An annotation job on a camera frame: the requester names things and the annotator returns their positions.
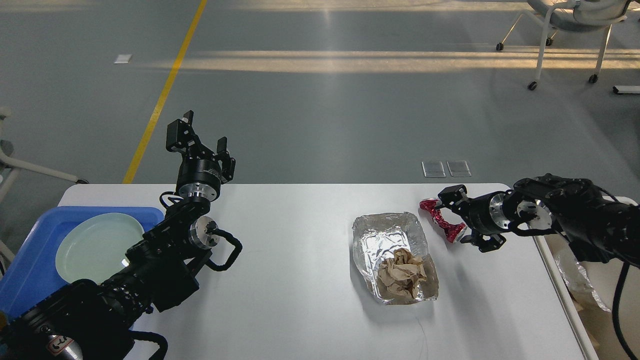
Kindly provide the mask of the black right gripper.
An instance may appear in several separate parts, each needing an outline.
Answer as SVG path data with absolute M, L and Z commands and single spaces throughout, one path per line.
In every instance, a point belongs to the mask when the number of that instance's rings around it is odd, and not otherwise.
M 487 253 L 500 249 L 506 243 L 502 234 L 510 231 L 512 223 L 503 209 L 506 196 L 507 193 L 489 193 L 469 198 L 466 185 L 457 184 L 439 192 L 434 209 L 467 211 L 462 219 L 474 231 L 464 235 L 459 242 L 475 246 L 480 253 Z

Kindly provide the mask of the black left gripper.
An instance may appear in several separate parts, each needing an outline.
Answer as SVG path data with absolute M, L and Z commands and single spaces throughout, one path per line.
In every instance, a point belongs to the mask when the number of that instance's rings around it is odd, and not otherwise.
M 194 111 L 186 111 L 167 126 L 166 150 L 182 157 L 176 194 L 185 199 L 205 198 L 213 202 L 220 197 L 222 185 L 233 180 L 237 162 L 227 148 L 226 136 L 218 139 L 215 155 L 202 158 L 206 150 L 195 133 L 194 115 Z

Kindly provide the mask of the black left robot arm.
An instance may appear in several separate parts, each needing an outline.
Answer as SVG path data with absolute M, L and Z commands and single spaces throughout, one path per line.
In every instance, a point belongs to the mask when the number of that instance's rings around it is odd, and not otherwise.
M 121 271 L 101 284 L 79 279 L 64 285 L 9 322 L 1 330 L 3 360 L 123 360 L 137 341 L 158 346 L 152 360 L 166 357 L 166 338 L 133 330 L 134 323 L 183 303 L 199 289 L 203 267 L 227 271 L 243 249 L 208 216 L 221 186 L 233 180 L 236 160 L 226 137 L 211 150 L 193 122 L 194 112 L 187 111 L 167 126 L 166 149 L 182 162 L 164 219 L 126 251 Z

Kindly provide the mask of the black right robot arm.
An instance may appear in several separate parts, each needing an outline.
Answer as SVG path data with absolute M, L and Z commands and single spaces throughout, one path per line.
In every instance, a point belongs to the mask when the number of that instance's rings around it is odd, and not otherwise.
M 622 261 L 612 302 L 612 325 L 622 350 L 636 360 L 620 323 L 620 303 L 630 268 L 639 267 L 639 206 L 620 202 L 587 178 L 547 173 L 522 178 L 512 189 L 470 197 L 467 187 L 446 187 L 420 202 L 450 243 L 471 244 L 481 253 L 505 244 L 505 234 L 557 234 L 579 262 Z

